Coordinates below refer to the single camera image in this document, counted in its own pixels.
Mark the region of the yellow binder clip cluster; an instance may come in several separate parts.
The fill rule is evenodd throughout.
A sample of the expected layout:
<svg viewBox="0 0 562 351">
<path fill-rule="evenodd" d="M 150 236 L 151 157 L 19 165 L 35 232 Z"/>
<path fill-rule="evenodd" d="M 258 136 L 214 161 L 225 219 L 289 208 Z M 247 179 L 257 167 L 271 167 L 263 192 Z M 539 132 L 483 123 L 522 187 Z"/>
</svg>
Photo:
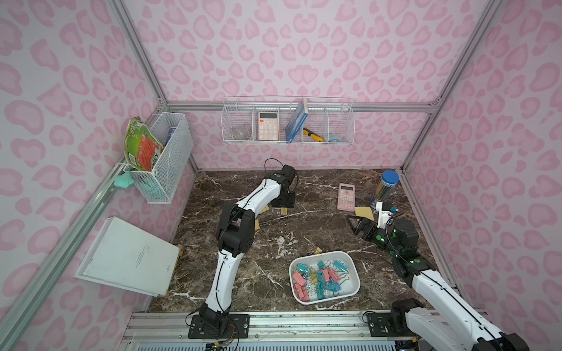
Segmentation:
<svg viewBox="0 0 562 351">
<path fill-rule="evenodd" d="M 318 274 L 319 274 L 318 271 L 316 271 L 316 270 L 314 270 L 314 269 L 311 269 L 311 270 L 310 270 L 310 282 L 311 282 L 313 285 L 319 285 L 319 284 L 320 284 L 320 280 L 319 280 L 319 275 L 318 275 Z"/>
</svg>

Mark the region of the pink binder clip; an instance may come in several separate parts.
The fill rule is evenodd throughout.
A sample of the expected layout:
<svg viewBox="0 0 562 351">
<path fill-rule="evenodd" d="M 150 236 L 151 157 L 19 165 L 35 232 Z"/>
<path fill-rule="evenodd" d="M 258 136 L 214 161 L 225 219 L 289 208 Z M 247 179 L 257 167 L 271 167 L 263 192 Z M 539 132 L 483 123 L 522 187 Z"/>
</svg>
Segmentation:
<svg viewBox="0 0 562 351">
<path fill-rule="evenodd" d="M 296 271 L 292 277 L 295 281 L 294 292 L 297 298 L 302 302 L 309 302 L 310 297 L 307 292 L 307 288 L 306 288 L 307 282 L 304 279 L 304 277 L 298 271 Z"/>
</svg>

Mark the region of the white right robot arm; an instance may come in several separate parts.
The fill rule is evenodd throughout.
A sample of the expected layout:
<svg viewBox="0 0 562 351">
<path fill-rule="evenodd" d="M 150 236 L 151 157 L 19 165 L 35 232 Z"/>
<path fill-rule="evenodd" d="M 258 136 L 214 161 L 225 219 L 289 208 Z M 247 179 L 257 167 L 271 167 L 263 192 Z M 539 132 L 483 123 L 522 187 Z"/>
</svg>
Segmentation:
<svg viewBox="0 0 562 351">
<path fill-rule="evenodd" d="M 410 220 L 390 216 L 386 223 L 348 215 L 354 234 L 389 254 L 396 275 L 439 313 L 436 320 L 415 298 L 395 301 L 385 317 L 367 313 L 372 330 L 421 337 L 434 350 L 528 350 L 516 333 L 506 333 L 466 302 L 418 252 L 419 233 Z"/>
</svg>

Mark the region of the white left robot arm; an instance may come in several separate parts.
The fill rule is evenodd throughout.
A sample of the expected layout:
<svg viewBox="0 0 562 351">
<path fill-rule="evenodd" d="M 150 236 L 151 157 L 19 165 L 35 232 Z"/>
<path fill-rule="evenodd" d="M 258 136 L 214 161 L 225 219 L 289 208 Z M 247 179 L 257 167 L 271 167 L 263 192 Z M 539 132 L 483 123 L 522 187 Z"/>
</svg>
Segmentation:
<svg viewBox="0 0 562 351">
<path fill-rule="evenodd" d="M 241 260 L 253 245 L 256 217 L 266 206 L 293 208 L 298 182 L 295 168 L 283 165 L 267 174 L 248 196 L 223 206 L 217 229 L 217 270 L 198 313 L 208 326 L 219 330 L 228 325 L 234 282 Z"/>
</svg>

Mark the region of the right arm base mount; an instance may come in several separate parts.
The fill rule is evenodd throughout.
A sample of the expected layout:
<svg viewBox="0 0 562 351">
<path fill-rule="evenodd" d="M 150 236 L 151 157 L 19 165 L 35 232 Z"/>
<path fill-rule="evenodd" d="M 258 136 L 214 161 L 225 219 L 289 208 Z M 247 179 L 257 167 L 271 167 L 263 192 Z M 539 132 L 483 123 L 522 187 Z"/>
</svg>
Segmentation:
<svg viewBox="0 0 562 351">
<path fill-rule="evenodd" d="M 415 298 L 395 301 L 389 312 L 366 311 L 361 316 L 372 337 L 416 336 L 407 326 L 405 314 L 411 309 L 424 307 Z"/>
</svg>

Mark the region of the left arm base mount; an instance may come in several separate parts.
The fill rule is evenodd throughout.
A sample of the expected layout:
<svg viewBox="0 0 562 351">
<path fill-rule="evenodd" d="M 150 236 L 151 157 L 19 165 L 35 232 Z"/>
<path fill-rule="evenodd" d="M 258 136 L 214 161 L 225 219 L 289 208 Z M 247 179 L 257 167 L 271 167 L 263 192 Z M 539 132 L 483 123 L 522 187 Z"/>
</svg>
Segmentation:
<svg viewBox="0 0 562 351">
<path fill-rule="evenodd" d="M 230 309 L 212 310 L 203 303 L 197 314 L 187 323 L 189 339 L 247 339 L 249 336 L 250 316 L 248 314 L 230 314 Z"/>
</svg>

